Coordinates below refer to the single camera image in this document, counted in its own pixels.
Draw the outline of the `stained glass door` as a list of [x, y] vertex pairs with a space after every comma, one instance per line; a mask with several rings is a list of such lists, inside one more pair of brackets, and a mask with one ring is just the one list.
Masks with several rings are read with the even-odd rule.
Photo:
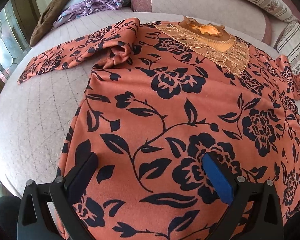
[[23, 58], [30, 51], [17, 22], [12, 2], [0, 11], [0, 79], [6, 83]]

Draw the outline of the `brown garment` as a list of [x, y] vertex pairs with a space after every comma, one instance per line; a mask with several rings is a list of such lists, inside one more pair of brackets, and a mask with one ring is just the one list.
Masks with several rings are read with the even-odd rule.
[[31, 35], [30, 46], [34, 47], [51, 30], [53, 23], [60, 16], [62, 9], [70, 0], [52, 0], [40, 16]]

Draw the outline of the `striped floral pillow right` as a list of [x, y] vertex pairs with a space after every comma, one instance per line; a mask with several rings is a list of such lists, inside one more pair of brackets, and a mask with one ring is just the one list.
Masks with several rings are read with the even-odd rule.
[[274, 48], [285, 55], [294, 74], [300, 74], [300, 23], [290, 22], [281, 32]]

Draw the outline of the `purple floral garment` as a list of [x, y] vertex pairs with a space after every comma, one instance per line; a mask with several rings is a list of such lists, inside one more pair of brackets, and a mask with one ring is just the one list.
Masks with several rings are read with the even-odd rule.
[[84, 0], [75, 3], [61, 12], [60, 16], [53, 23], [52, 29], [95, 12], [120, 9], [123, 4], [123, 0]]

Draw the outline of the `orange floral blouse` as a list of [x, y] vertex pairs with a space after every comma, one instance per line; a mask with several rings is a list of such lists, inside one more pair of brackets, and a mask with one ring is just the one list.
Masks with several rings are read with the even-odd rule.
[[206, 154], [248, 183], [273, 181], [283, 222], [300, 213], [300, 74], [289, 60], [193, 19], [129, 18], [31, 59], [18, 83], [96, 62], [58, 175], [98, 165], [70, 192], [96, 239], [204, 239], [226, 210]]

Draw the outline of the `pink sofa backrest corner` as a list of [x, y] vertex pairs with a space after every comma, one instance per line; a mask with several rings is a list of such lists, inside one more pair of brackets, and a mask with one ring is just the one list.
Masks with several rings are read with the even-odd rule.
[[282, 0], [288, 8], [291, 10], [292, 14], [300, 21], [300, 12], [297, 9], [296, 5], [291, 0]]

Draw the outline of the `pink quilted bolster cushion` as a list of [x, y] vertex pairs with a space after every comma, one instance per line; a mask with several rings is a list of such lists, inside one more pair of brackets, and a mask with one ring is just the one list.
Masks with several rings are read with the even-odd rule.
[[235, 29], [266, 44], [271, 23], [264, 10], [246, 0], [132, 0], [136, 12], [176, 14]]

